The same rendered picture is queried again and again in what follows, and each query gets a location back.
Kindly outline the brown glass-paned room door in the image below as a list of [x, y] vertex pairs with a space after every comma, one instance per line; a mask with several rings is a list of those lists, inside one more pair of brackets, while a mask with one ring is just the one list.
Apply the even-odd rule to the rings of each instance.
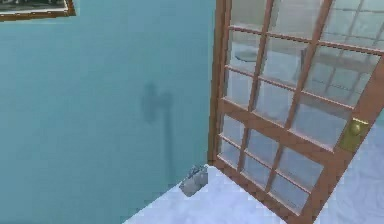
[[384, 0], [216, 0], [207, 159], [285, 224], [316, 224], [383, 109]]

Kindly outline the brass door knob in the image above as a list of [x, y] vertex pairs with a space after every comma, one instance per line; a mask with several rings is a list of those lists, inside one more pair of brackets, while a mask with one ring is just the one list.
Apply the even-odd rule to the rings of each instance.
[[339, 147], [343, 150], [355, 152], [368, 132], [369, 123], [353, 118], [347, 125], [341, 137]]

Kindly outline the brown framed wall picture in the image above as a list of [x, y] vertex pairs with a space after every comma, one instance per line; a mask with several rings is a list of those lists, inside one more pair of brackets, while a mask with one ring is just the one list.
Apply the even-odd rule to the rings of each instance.
[[75, 15], [73, 0], [0, 0], [0, 22]]

